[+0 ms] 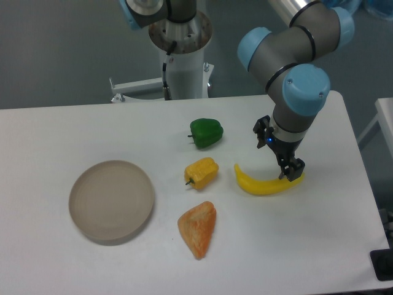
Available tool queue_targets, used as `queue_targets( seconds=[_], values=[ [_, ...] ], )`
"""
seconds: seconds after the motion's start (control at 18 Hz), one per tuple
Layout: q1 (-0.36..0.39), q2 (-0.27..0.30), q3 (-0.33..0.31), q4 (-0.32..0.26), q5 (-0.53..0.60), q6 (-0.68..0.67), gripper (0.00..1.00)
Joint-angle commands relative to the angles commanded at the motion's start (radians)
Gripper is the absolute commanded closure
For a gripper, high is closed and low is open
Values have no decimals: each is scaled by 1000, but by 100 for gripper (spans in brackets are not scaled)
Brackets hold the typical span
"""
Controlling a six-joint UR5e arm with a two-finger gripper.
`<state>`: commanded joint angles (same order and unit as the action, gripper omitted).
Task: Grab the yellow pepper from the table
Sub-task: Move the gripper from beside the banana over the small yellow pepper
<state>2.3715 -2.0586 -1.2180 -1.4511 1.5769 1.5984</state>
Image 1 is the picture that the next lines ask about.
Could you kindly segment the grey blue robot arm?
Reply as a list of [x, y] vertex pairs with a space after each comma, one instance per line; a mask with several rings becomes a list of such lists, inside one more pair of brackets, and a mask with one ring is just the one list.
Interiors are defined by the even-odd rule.
[[[128, 25], [148, 28], [160, 52], [161, 85], [166, 100], [201, 98], [203, 51], [211, 39], [209, 19], [195, 1], [120, 1]], [[320, 1], [271, 1], [287, 25], [273, 34], [264, 27], [248, 32], [237, 56], [273, 100], [272, 115], [254, 126], [258, 146], [268, 146], [280, 176], [298, 179], [305, 167], [295, 150], [305, 137], [330, 91], [330, 79], [313, 60], [339, 49], [354, 35], [351, 14]]]

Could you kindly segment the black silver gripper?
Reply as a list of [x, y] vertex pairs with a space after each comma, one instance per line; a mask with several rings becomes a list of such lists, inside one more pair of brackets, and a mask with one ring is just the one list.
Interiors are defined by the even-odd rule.
[[304, 139], [307, 131], [288, 132], [281, 128], [270, 116], [258, 119], [253, 127], [257, 135], [257, 149], [267, 145], [275, 154], [281, 172], [279, 179], [292, 182], [301, 177], [305, 168], [302, 159], [296, 158], [295, 151]]

